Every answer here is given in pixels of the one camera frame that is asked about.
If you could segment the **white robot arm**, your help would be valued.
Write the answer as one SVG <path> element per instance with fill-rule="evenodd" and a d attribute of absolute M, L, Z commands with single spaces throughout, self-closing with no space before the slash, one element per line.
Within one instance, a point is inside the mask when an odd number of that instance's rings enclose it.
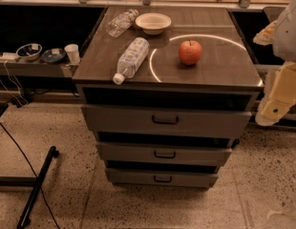
<path fill-rule="evenodd" d="M 284 60 L 278 70 L 269 70 L 266 74 L 264 97 L 255 116 L 257 124 L 271 126 L 296 104 L 296 0 L 258 32 L 253 42 L 271 45 L 274 55 Z"/>

